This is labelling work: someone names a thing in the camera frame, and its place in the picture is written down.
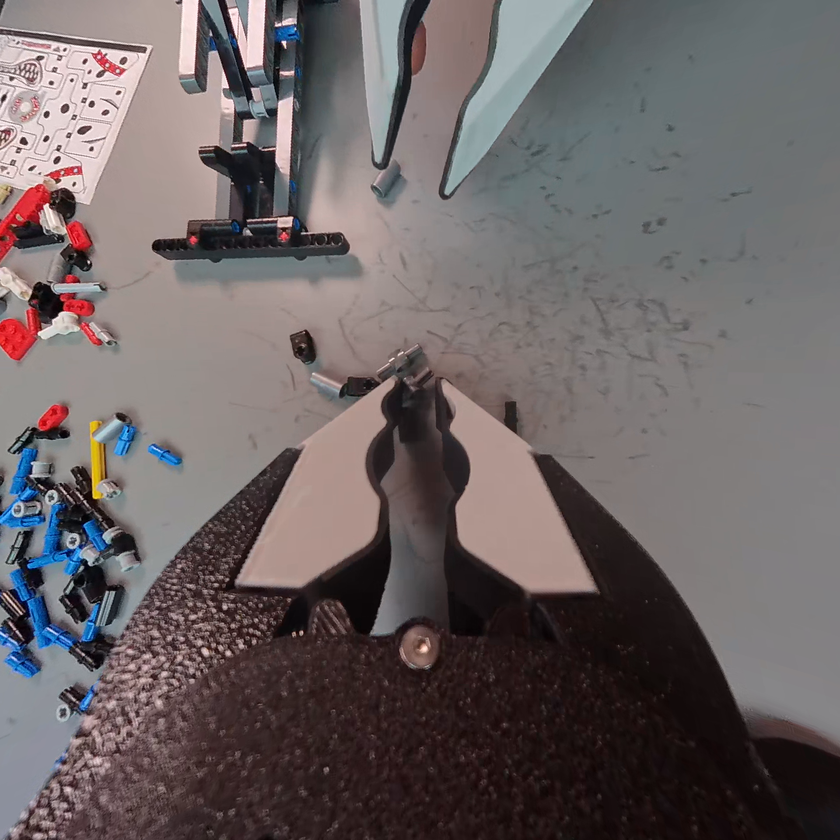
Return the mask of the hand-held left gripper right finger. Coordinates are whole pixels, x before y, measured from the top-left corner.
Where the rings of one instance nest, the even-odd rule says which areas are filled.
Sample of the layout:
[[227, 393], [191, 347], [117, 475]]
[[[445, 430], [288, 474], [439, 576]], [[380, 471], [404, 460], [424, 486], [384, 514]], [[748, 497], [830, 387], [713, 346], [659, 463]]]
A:
[[484, 634], [499, 614], [600, 594], [538, 454], [451, 381], [435, 382], [453, 496], [444, 543], [449, 631]]

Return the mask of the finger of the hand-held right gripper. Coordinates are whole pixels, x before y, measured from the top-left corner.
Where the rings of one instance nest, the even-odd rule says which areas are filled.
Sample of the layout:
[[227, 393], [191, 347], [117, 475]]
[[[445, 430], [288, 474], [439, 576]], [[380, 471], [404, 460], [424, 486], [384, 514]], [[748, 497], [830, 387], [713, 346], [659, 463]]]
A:
[[438, 188], [450, 198], [476, 168], [592, 1], [496, 1], [486, 60], [458, 111]]
[[413, 42], [428, 1], [361, 1], [364, 87], [374, 167], [390, 163], [412, 86]]

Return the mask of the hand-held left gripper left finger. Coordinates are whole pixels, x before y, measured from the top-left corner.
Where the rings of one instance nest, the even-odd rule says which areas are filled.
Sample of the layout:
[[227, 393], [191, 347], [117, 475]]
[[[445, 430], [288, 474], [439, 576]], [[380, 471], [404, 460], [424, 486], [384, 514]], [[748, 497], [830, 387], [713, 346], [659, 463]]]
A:
[[382, 480], [394, 463], [403, 385], [387, 380], [306, 438], [234, 578], [248, 594], [290, 598], [281, 632], [309, 625], [322, 601], [338, 602], [368, 635], [391, 569], [389, 503]]

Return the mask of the grey black toy chassis model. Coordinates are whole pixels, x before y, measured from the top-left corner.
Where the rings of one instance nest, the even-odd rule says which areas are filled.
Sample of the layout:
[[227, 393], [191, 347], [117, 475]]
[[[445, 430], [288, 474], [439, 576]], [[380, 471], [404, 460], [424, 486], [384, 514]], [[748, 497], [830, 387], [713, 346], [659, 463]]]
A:
[[199, 148], [217, 176], [217, 216], [158, 238], [170, 261], [344, 256], [341, 233], [312, 233], [299, 214], [305, 2], [181, 2], [178, 74], [207, 90], [211, 55], [223, 72], [219, 140]]

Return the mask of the pile of blue black pins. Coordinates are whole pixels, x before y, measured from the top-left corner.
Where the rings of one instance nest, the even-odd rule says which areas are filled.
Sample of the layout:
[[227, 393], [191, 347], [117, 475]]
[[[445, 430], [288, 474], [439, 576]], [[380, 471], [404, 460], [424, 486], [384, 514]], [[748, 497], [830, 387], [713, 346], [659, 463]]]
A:
[[59, 721], [89, 711], [144, 561], [119, 470], [139, 429], [116, 413], [73, 448], [68, 415], [55, 404], [2, 446], [2, 689], [54, 689]]

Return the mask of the white sticker sheet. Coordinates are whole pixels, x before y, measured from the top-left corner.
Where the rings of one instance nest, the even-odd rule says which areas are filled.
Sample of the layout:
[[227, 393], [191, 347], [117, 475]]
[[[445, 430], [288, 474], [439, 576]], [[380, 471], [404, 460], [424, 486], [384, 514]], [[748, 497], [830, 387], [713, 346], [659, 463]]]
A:
[[151, 55], [148, 45], [1, 29], [1, 180], [89, 204]]

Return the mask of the pile of red white pieces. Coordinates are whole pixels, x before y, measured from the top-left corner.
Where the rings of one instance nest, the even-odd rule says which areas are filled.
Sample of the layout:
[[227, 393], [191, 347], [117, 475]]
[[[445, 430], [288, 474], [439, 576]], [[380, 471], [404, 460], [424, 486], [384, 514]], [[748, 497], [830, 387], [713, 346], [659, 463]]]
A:
[[94, 320], [93, 298], [106, 288], [86, 278], [92, 241], [76, 214], [74, 193], [53, 177], [27, 189], [2, 218], [2, 261], [15, 250], [58, 248], [44, 280], [29, 281], [1, 266], [1, 349], [12, 361], [21, 361], [38, 341], [76, 333], [97, 347], [118, 345]]

